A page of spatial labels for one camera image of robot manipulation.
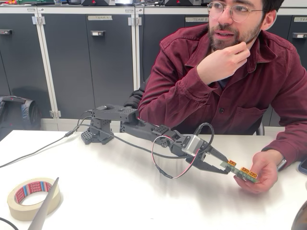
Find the red shirt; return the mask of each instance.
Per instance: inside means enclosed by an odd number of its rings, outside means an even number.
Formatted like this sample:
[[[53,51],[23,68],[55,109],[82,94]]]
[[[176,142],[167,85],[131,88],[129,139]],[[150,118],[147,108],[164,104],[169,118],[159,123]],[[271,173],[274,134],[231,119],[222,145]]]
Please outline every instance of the red shirt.
[[[209,49],[207,33],[207,25],[200,25],[161,41],[140,118],[180,133],[208,122],[215,134],[252,135],[271,104],[285,132],[265,149],[279,151],[287,165],[307,156],[307,72],[295,47],[262,31],[247,63],[222,89],[218,82],[204,84],[196,70]]]

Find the nose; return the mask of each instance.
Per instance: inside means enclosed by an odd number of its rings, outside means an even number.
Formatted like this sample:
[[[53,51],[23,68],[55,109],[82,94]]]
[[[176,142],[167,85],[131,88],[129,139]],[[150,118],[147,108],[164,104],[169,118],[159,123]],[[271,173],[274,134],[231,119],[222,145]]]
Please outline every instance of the nose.
[[[230,8],[225,8],[222,15],[218,18],[218,23],[221,24],[221,25],[224,25],[224,24],[232,24],[233,22],[233,19],[231,17],[231,10]]]

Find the eye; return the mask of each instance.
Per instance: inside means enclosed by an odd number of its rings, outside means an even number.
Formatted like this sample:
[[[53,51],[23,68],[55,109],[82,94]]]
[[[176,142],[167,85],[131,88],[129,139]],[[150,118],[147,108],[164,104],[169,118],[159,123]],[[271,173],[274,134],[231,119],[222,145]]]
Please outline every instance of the eye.
[[[247,12],[248,11],[248,9],[244,6],[236,6],[235,10],[238,11],[238,12]]]
[[[222,6],[220,3],[214,3],[214,4],[213,4],[213,7],[214,7],[214,8],[217,8],[217,9],[220,9],[220,8],[222,8],[223,6]]]

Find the mustache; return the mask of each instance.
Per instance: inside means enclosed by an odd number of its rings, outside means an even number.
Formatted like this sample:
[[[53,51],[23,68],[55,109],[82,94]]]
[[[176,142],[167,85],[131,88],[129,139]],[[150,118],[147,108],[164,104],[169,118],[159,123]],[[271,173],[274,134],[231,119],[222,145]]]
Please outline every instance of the mustache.
[[[230,25],[227,25],[227,24],[225,25],[218,24],[217,26],[214,26],[211,28],[211,32],[216,31],[216,30],[227,30],[229,32],[234,33],[235,35],[238,34],[238,31],[236,29],[231,28]]]

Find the white table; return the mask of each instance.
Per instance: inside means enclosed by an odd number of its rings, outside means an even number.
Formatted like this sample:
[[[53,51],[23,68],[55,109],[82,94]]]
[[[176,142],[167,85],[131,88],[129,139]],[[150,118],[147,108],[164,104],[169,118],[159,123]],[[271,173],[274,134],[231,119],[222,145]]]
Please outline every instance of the white table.
[[[0,165],[62,137],[65,132],[13,131],[0,142]],[[151,142],[127,134],[119,137],[150,149]],[[213,146],[238,167],[251,166],[254,153],[272,141],[267,136],[219,136]],[[169,150],[156,147],[156,152]],[[157,158],[175,176],[186,168],[184,160]],[[220,161],[208,156],[208,161]],[[0,169],[0,217],[26,230],[29,222],[13,219],[7,195],[19,183],[59,177],[60,207],[45,221],[44,230],[186,229],[289,230],[307,199],[307,176],[293,164],[279,174],[266,194],[251,195],[240,189],[233,174],[216,174],[194,167],[170,180],[154,166],[149,153],[118,140],[106,145],[85,145],[80,133],[53,147]],[[1,230],[11,230],[0,223]]]

